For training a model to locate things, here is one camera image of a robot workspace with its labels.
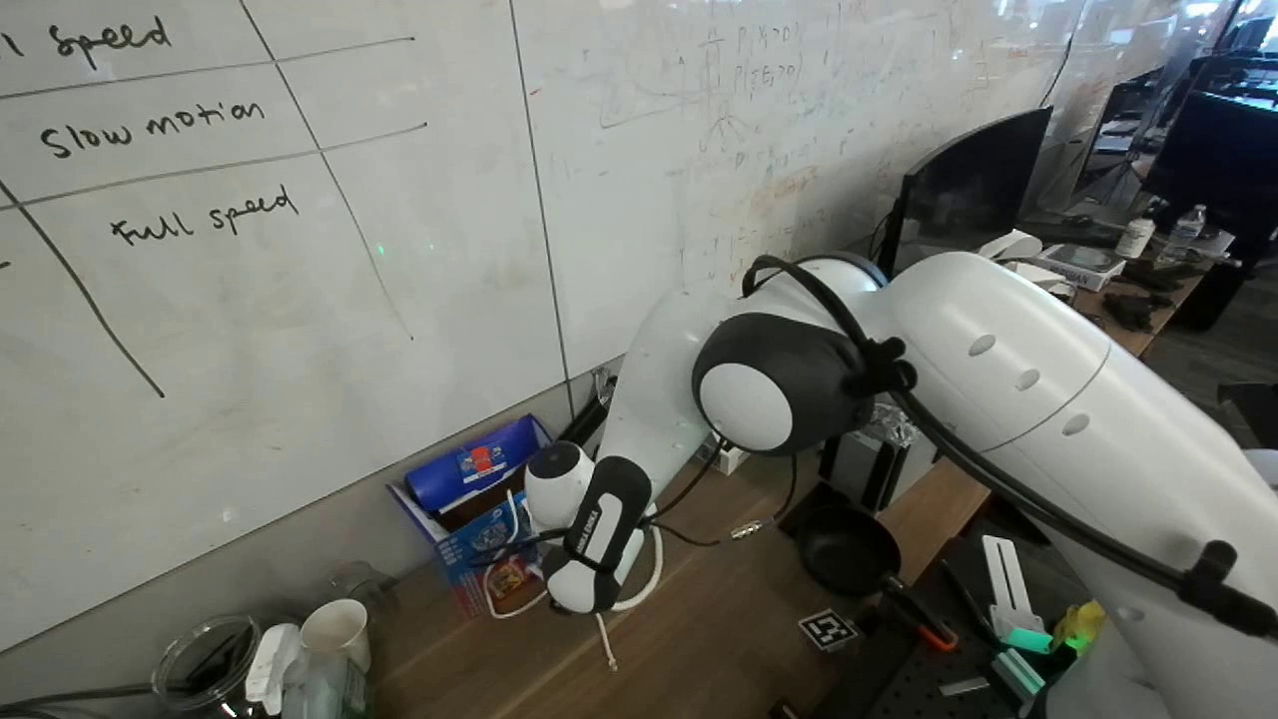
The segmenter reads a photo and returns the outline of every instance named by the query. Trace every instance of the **wooden desk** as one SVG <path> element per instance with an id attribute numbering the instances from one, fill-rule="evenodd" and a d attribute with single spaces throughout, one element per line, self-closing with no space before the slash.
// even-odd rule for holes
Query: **wooden desk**
<path id="1" fill-rule="evenodd" d="M 1097 319 L 1126 353 L 1142 353 L 1175 315 L 1159 312 L 1153 331 L 1122 331 L 1082 295 L 1079 312 Z M 721 536 L 767 520 L 788 493 L 788 461 L 751 461 L 739 476 L 707 476 L 669 510 L 693 536 Z M 940 462 L 884 525 L 902 545 L 902 574 L 918 578 L 933 550 L 985 502 L 985 489 Z M 516 624 L 462 621 L 448 605 L 438 570 L 423 566 L 391 588 L 375 628 L 375 706 L 385 719 L 488 719 L 488 717 L 767 717 L 789 699 L 817 706 L 848 655 L 817 655 L 795 621 L 832 608 L 773 526 L 716 550 L 668 538 L 668 578 L 631 617 L 611 621 L 621 673 L 606 673 L 595 624 L 532 613 Z"/>

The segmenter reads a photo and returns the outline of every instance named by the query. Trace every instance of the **monitor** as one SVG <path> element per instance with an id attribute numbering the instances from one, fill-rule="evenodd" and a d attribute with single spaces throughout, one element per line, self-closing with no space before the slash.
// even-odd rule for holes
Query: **monitor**
<path id="1" fill-rule="evenodd" d="M 1171 203 L 1207 203 L 1225 223 L 1278 223 L 1278 108 L 1191 95 L 1145 176 Z"/>
<path id="2" fill-rule="evenodd" d="M 1049 108 L 1006 118 L 957 135 L 906 173 L 880 237 L 880 268 L 896 277 L 906 220 L 918 220 L 922 233 L 1009 233 L 1017 223 L 1047 126 Z"/>

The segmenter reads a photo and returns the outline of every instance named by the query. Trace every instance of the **blue box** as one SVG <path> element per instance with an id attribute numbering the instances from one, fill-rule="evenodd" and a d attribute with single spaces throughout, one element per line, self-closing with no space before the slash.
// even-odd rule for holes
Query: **blue box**
<path id="1" fill-rule="evenodd" d="M 470 592 L 496 550 L 532 538 L 520 473 L 542 442 L 547 428 L 534 414 L 520 414 L 391 484 L 399 509 L 434 545 L 452 588 Z"/>

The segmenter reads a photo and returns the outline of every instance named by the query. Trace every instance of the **handle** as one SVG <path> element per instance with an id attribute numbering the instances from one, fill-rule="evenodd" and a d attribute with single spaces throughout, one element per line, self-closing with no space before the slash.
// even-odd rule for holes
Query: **handle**
<path id="1" fill-rule="evenodd" d="M 957 633 L 944 624 L 902 578 L 888 574 L 884 592 L 928 647 L 944 655 L 957 650 Z"/>

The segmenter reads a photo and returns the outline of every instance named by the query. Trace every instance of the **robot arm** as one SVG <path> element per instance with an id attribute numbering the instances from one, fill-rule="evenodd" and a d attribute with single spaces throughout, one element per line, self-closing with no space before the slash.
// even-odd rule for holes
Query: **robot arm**
<path id="1" fill-rule="evenodd" d="M 1047 526 L 1175 717 L 1271 717 L 1278 501 L 1222 428 L 992 260 L 933 256 L 892 287 L 841 260 L 773 268 L 733 305 L 657 315 L 628 355 L 598 473 L 579 473 L 547 566 L 563 608 L 615 605 L 641 514 L 707 433 L 795 450 L 896 392 L 918 433 Z M 1145 686 L 1119 682 L 1054 690 L 1074 697 L 1054 717 L 1145 706 Z"/>

